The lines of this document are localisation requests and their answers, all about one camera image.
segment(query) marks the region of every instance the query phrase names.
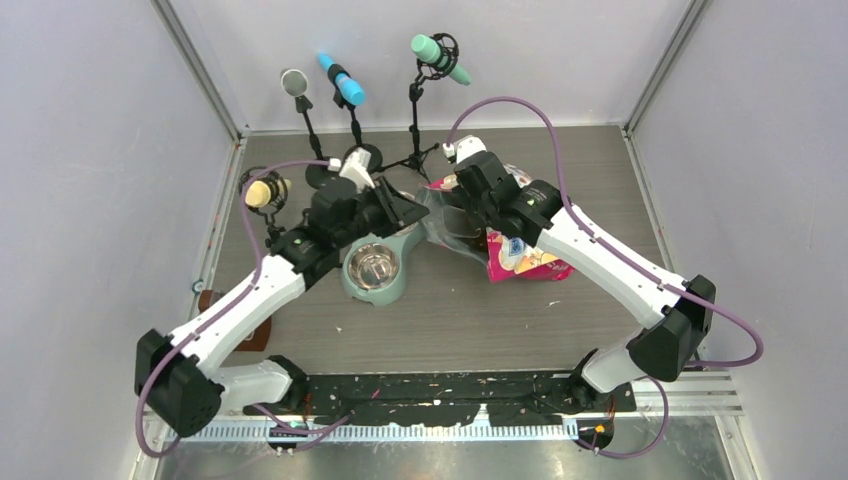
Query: microphone stand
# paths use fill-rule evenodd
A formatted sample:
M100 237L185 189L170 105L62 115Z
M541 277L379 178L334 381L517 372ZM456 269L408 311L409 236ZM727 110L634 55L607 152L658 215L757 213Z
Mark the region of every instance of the microphone stand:
M321 141L318 140L318 135L315 135L315 130L312 129L312 122L309 120L309 109L312 108L312 102L306 98L306 95L300 95L294 98L294 104L297 113L303 115L303 121L306 122L306 129L309 131L309 146L312 147L315 158L324 160L324 154L321 153Z
M424 160L427 159L430 152L439 148L439 144L435 143L432 147L421 150L421 131L418 129L418 100L424 94L424 89L421 86L427 80L439 80L450 75L457 63L459 63L459 45L456 44L456 40L451 35L437 33L431 38L439 44L442 50L442 56L447 56L448 63L444 67L437 67L417 60L418 75L409 84L409 101L412 103L412 125L409 126L409 133L412 134L412 153L403 160L398 160L379 169L380 172L383 172L392 167L402 165L424 177L427 183L430 183L430 178L427 176L427 172L424 171ZM449 39L453 43L453 46L446 46L443 43L444 39ZM424 74L424 67L429 67L430 75Z
M371 154L367 167L368 173L382 172L380 169L380 166L383 164L382 152L380 152L380 149L374 145L362 142L362 127L359 125L359 120L356 119L356 106L344 99L338 86L336 86L336 91L333 94L333 102L335 102L339 108L346 108L350 112L350 133L353 135L354 145L345 152L345 156L342 160L347 158L357 148L364 148ZM336 176L338 176L338 173L327 170L327 167L320 165L309 165L306 167L306 183L315 189L321 188L327 183L327 181L330 180L330 178Z

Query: white wall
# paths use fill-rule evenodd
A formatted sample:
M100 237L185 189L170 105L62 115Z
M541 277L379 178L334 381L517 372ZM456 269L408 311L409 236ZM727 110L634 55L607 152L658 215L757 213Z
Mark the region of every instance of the white wall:
M127 478L230 140L148 1L4 2L0 65L2 477Z
M733 377L767 478L844 478L848 4L714 2L636 138L686 275L755 322ZM750 353L721 320L711 358Z
M303 129L279 87L283 68L306 72L318 127L348 125L315 59L324 50L365 88L365 127L411 121L407 89L416 74L409 43L448 32L460 45L470 87L425 84L421 123L450 126L472 103L514 95L557 124L623 123L671 39L688 0L175 0L230 109L253 130ZM497 106L469 125L538 125L532 113Z

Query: silver microphone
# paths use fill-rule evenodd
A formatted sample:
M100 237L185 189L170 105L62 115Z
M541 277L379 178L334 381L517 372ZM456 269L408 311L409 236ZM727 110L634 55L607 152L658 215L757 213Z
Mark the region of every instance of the silver microphone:
M306 93L306 75L295 68L287 68L280 74L280 86L292 97L300 97Z

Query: yellow microphone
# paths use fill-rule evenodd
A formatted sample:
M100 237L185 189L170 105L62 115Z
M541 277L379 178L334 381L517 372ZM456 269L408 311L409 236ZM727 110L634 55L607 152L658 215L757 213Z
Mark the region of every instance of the yellow microphone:
M271 182L263 179L251 183L244 197L244 203L251 208L262 208L274 201L283 192L291 191L291 180L288 178Z

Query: plastic bag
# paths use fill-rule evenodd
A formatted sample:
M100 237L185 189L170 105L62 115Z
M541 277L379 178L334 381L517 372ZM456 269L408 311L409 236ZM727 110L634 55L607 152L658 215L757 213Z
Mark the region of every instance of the plastic bag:
M504 167L522 187L532 180L513 165ZM492 283L515 276L559 281L574 271L571 265L519 238L507 238L491 228L475 229L450 194L456 186L456 175L448 175L418 192L416 200L431 212L421 220L427 241L485 264Z

